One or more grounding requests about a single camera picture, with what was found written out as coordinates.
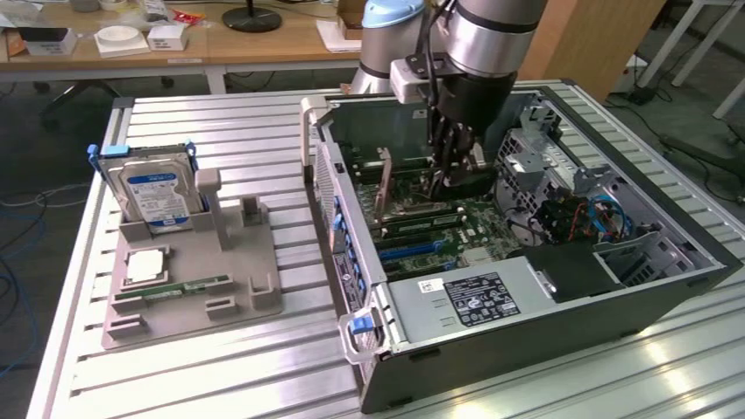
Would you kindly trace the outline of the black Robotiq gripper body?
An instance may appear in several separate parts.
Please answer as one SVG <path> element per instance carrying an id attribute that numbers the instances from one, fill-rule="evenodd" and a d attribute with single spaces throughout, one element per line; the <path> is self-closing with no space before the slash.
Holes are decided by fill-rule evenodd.
<path id="1" fill-rule="evenodd" d="M 500 115 L 519 73 L 483 78 L 459 74 L 443 78 L 433 121 L 460 123 L 472 130 L 485 130 Z"/>

